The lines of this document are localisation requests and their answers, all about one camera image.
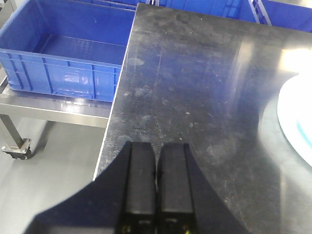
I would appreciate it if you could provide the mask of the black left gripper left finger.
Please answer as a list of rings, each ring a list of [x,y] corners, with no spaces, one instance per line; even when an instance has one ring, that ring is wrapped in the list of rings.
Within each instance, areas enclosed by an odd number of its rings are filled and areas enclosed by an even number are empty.
[[[147,142],[130,142],[125,194],[117,234],[153,234],[156,228],[156,158]]]

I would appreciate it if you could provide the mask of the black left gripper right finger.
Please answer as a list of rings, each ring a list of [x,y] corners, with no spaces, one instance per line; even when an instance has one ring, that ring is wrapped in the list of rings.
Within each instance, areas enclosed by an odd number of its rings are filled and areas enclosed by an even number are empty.
[[[192,234],[194,209],[184,145],[162,146],[157,166],[157,232]]]

